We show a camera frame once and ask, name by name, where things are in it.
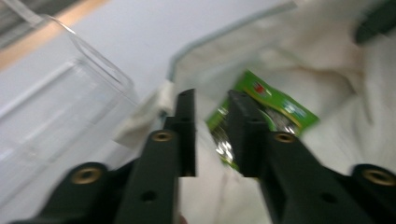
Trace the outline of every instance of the brass screw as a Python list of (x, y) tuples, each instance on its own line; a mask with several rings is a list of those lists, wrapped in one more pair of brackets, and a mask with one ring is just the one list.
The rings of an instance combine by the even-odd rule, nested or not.
[(283, 143), (292, 143), (295, 141), (295, 137), (288, 133), (279, 133), (275, 136), (275, 140)]
[(366, 179), (370, 180), (371, 182), (377, 185), (383, 185), (383, 186), (396, 185), (395, 177), (380, 170), (373, 170), (373, 169), (364, 170), (362, 174)]
[(72, 176), (72, 182), (75, 184), (91, 184), (102, 175), (102, 171), (95, 167), (83, 168), (75, 172)]
[(156, 142), (167, 142), (172, 139), (172, 134), (167, 132), (155, 133), (152, 135), (152, 140)]

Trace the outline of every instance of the green packet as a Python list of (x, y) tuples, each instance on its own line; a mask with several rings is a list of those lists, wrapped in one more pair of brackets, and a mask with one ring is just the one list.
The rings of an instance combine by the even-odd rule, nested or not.
[[(271, 87), (250, 71), (245, 72), (233, 89), (243, 91), (255, 100), (271, 131), (300, 135), (306, 128), (318, 121), (318, 117), (308, 109), (286, 93)], [(228, 100), (225, 100), (209, 117), (206, 124), (218, 146), (216, 151), (221, 159), (235, 167), (233, 150), (226, 133), (225, 117), (228, 113), (228, 104)]]

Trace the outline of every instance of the black object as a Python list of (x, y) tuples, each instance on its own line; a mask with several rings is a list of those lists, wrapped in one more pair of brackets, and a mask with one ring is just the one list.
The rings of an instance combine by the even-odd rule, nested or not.
[(178, 223), (178, 178), (196, 173), (194, 121), (194, 92), (184, 91), (138, 160), (114, 171), (98, 162), (74, 168), (36, 217), (13, 223)]
[(297, 137), (269, 132), (247, 95), (229, 96), (236, 163), (243, 175), (260, 179), (275, 224), (396, 223), (394, 174), (368, 164), (356, 166), (352, 176), (330, 171)]
[(355, 42), (363, 44), (377, 35), (386, 35), (396, 27), (396, 0), (388, 0), (372, 9), (355, 32)]

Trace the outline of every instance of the clear plastic tray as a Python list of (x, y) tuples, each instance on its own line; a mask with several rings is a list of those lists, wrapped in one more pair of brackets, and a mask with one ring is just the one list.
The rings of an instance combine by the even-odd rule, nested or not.
[(46, 18), (45, 29), (58, 35), (0, 74), (0, 209), (46, 171), (58, 169), (61, 177), (62, 167), (111, 140), (137, 101), (131, 79), (71, 29)]

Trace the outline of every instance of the transparent plastic container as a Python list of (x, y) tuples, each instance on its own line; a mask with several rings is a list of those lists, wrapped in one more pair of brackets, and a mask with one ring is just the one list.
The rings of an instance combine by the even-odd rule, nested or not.
[(37, 206), (16, 198), (87, 160), (137, 102), (132, 80), (75, 32), (51, 17), (42, 29), (57, 35), (0, 74), (0, 210)]

